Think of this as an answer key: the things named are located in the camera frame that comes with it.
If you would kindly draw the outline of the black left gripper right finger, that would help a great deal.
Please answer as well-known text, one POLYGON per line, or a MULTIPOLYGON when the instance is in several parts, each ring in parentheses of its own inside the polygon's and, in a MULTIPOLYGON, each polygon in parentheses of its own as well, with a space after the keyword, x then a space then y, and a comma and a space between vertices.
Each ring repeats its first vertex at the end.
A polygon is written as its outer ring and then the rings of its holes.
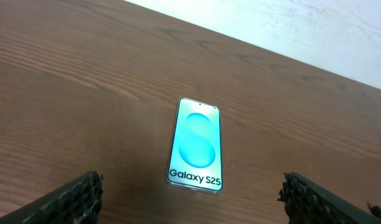
POLYGON ((381 224, 378 205, 368 204, 365 212, 297 172, 284 175, 278 201, 285 204, 289 224, 381 224))

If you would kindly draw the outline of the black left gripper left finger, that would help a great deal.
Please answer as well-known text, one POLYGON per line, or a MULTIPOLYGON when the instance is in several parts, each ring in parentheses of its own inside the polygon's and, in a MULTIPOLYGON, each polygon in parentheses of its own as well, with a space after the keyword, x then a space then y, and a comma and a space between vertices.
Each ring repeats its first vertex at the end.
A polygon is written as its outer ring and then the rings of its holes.
POLYGON ((97 224, 102 194, 103 176, 89 171, 0 217, 0 224, 97 224))

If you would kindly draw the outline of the Galaxy S25 smartphone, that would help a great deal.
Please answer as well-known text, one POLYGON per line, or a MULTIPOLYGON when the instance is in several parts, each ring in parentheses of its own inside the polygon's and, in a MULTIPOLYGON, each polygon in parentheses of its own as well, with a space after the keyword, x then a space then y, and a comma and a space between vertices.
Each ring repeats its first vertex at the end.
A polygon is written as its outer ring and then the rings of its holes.
POLYGON ((223 189, 220 109, 180 98, 166 172, 178 187, 218 193, 223 189))

